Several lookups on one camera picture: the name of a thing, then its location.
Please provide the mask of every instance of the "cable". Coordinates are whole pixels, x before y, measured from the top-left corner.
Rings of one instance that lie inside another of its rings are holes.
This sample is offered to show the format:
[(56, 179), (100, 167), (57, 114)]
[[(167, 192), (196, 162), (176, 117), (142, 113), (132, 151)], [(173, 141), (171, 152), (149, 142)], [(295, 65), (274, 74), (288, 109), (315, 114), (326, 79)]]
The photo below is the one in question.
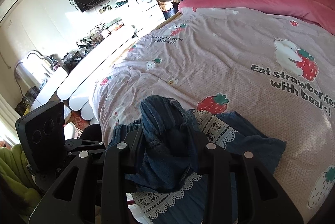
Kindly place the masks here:
[(10, 67), (10, 66), (8, 65), (8, 63), (5, 61), (5, 59), (4, 59), (4, 57), (3, 57), (2, 53), (1, 53), (1, 51), (0, 51), (0, 56), (1, 56), (2, 60), (3, 60), (3, 62), (6, 64), (7, 69), (10, 70), (11, 67)]
[(21, 93), (21, 95), (22, 95), (22, 98), (24, 98), (24, 95), (23, 95), (21, 86), (20, 86), (20, 84), (19, 84), (19, 82), (18, 82), (18, 80), (17, 80), (17, 75), (16, 75), (16, 69), (17, 69), (17, 67), (18, 67), (20, 64), (23, 64), (23, 62), (18, 62), (18, 63), (16, 64), (16, 66), (15, 66), (15, 69), (14, 69), (14, 78), (15, 78), (15, 81), (16, 81), (17, 85), (18, 85), (19, 88), (20, 88), (20, 93)]
[[(106, 4), (102, 4), (102, 5), (96, 5), (96, 7), (102, 7), (102, 6), (106, 6), (111, 0), (108, 0), (108, 2)], [(84, 3), (80, 3), (80, 2), (77, 2), (77, 1), (74, 1), (74, 0), (69, 0), (70, 4), (72, 6), (75, 6), (76, 4), (81, 4), (81, 5), (84, 5), (84, 6), (92, 6), (92, 5), (88, 5), (88, 4), (84, 4)]]

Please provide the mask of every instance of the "metal bolt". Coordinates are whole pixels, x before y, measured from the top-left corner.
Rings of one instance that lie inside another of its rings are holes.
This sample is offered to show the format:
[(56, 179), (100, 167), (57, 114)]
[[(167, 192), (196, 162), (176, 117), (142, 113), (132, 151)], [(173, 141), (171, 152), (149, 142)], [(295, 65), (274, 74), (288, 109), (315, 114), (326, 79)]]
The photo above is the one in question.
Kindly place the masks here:
[(253, 153), (250, 151), (246, 151), (244, 152), (244, 157), (248, 158), (248, 159), (252, 159), (254, 157)]
[(86, 151), (86, 150), (79, 153), (80, 158), (86, 158), (87, 156), (88, 156), (88, 151)]
[(210, 150), (213, 150), (213, 149), (216, 149), (216, 144), (208, 143), (208, 144), (206, 145), (206, 147), (207, 147), (208, 149), (210, 149)]
[(121, 143), (118, 143), (118, 144), (116, 145), (116, 147), (117, 147), (118, 149), (124, 149), (124, 148), (127, 147), (127, 144), (126, 144), (125, 142), (121, 142)]

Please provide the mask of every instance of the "curtain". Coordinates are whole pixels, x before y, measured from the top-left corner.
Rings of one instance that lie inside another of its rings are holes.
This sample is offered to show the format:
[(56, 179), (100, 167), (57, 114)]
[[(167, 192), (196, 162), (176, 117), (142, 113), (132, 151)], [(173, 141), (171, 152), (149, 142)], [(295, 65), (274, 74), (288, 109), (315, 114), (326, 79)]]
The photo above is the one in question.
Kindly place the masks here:
[(19, 114), (0, 95), (0, 139), (5, 140), (11, 146), (20, 143), (15, 129), (15, 122), (19, 118)]

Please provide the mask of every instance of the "white lace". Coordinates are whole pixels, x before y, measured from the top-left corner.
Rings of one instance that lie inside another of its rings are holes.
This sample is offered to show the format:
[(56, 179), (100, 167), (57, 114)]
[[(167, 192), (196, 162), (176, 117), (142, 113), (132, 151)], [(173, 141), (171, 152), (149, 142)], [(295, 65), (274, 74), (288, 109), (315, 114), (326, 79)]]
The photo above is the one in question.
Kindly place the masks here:
[[(215, 115), (204, 110), (194, 110), (193, 114), (197, 118), (199, 129), (206, 134), (211, 143), (215, 143), (226, 149), (227, 143), (234, 141), (235, 132), (237, 131), (229, 127)], [(182, 189), (177, 192), (169, 194), (138, 192), (133, 193), (132, 196), (144, 214), (150, 219), (155, 219), (158, 217), (159, 213), (166, 213), (168, 207), (174, 206), (176, 199), (182, 199), (184, 197), (184, 192), (193, 187), (193, 182), (198, 181), (201, 178), (202, 175), (193, 172), (186, 178)]]

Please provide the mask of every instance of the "denim clothing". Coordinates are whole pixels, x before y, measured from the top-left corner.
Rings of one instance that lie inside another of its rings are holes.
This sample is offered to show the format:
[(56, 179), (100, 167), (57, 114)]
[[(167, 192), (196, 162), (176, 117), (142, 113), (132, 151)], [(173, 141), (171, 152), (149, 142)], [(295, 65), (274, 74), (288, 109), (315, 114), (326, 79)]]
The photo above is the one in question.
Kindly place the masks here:
[[(219, 114), (217, 118), (239, 131), (235, 133), (234, 141), (227, 143), (228, 152), (243, 154), (245, 151), (251, 151), (272, 174), (274, 173), (284, 153), (286, 142), (266, 137), (237, 112)], [(200, 181), (193, 182), (193, 187), (184, 192), (182, 199), (176, 200), (173, 207), (168, 208), (166, 213), (159, 214), (156, 219), (152, 219), (152, 222), (154, 224), (201, 223), (207, 197), (207, 177), (203, 175)], [(237, 188), (233, 173), (231, 173), (231, 186), (233, 223), (238, 217)]]
[(193, 130), (197, 120), (173, 98), (150, 96), (140, 104), (142, 118), (129, 125), (117, 125), (109, 146), (123, 141), (126, 134), (142, 124), (146, 149), (143, 165), (126, 179), (137, 184), (137, 191), (171, 193), (178, 191), (197, 164)]
[[(193, 110), (185, 111), (172, 98), (150, 96), (140, 104), (142, 118), (129, 125), (117, 125), (108, 147), (125, 139), (126, 134), (142, 125), (145, 137), (143, 165), (136, 175), (126, 175), (135, 182), (138, 192), (171, 193), (181, 189), (185, 178), (196, 166), (193, 130), (199, 130)], [(268, 138), (237, 112), (217, 115), (238, 132), (232, 142), (227, 142), (226, 150), (243, 154), (251, 151), (273, 174), (285, 150), (286, 142)], [(232, 222), (237, 218), (237, 189), (234, 174), (232, 185)], [(184, 197), (177, 199), (166, 213), (160, 213), (154, 224), (200, 224), (203, 218), (207, 195), (207, 176), (193, 182)]]

